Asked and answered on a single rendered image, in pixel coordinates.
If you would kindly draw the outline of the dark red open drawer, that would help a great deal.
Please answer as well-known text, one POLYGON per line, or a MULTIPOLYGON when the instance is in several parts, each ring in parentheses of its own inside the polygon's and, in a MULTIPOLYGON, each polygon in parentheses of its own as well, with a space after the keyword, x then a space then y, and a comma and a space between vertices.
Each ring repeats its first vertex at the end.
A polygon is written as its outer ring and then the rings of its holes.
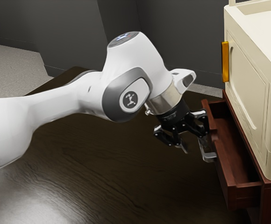
POLYGON ((208 142, 217 154, 215 165, 227 208, 259 206, 260 178, 226 101, 201 103, 208 115, 208 142))

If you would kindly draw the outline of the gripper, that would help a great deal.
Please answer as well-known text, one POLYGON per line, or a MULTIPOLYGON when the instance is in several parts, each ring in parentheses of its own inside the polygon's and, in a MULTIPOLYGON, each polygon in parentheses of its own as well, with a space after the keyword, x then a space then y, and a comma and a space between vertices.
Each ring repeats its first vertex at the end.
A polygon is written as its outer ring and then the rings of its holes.
POLYGON ((182 98, 176 106, 164 114, 157 115, 156 118, 160 125, 154 127, 153 135, 164 144, 181 148, 187 154, 187 145, 179 133, 189 131, 198 137, 203 150, 209 148, 209 121, 206 110, 191 112, 182 98))

